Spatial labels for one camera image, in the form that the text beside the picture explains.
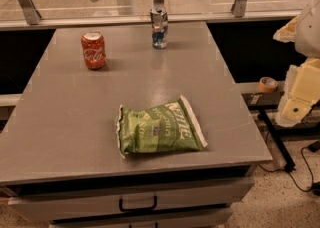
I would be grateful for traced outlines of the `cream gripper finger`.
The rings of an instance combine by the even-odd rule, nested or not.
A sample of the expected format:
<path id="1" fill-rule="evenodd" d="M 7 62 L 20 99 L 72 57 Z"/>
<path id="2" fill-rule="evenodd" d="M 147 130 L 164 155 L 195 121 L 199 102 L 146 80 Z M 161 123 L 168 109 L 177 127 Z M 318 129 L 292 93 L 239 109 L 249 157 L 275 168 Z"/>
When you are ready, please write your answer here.
<path id="1" fill-rule="evenodd" d="M 294 42 L 297 21 L 298 16 L 291 19 L 286 25 L 275 32 L 273 39 L 283 43 Z"/>
<path id="2" fill-rule="evenodd" d="M 320 100 L 320 60 L 307 58 L 300 66 L 291 65 L 284 82 L 275 121 L 282 127 L 300 123 Z"/>

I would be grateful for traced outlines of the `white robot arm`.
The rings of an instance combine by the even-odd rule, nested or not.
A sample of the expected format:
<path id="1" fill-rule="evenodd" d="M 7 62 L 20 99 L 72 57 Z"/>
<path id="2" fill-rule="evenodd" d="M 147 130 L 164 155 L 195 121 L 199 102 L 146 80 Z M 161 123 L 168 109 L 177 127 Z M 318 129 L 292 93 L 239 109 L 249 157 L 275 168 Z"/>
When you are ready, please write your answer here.
<path id="1" fill-rule="evenodd" d="M 275 118 L 278 125 L 293 127 L 320 100 L 320 0 L 311 0 L 273 39 L 293 42 L 295 50 L 306 57 L 300 66 L 289 66 Z"/>

